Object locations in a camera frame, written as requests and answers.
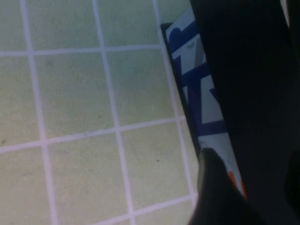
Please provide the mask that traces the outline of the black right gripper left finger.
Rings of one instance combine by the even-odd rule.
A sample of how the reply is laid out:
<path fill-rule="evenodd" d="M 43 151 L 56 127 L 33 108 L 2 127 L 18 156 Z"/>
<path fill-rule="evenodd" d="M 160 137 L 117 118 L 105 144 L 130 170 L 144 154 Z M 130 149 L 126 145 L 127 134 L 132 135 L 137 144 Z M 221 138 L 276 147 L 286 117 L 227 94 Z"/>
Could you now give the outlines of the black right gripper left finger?
<path fill-rule="evenodd" d="M 212 148 L 199 153 L 198 200 L 190 225 L 265 225 L 235 187 L 222 158 Z"/>

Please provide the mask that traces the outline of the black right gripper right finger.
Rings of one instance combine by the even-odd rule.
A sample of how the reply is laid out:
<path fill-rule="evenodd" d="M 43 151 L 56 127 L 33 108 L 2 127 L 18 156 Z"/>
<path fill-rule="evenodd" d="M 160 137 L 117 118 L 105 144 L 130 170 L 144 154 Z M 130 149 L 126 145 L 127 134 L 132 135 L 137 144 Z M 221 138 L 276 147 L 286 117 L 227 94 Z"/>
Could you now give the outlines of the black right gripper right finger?
<path fill-rule="evenodd" d="M 284 192 L 287 201 L 295 211 L 300 210 L 300 151 L 291 155 L 285 176 Z"/>

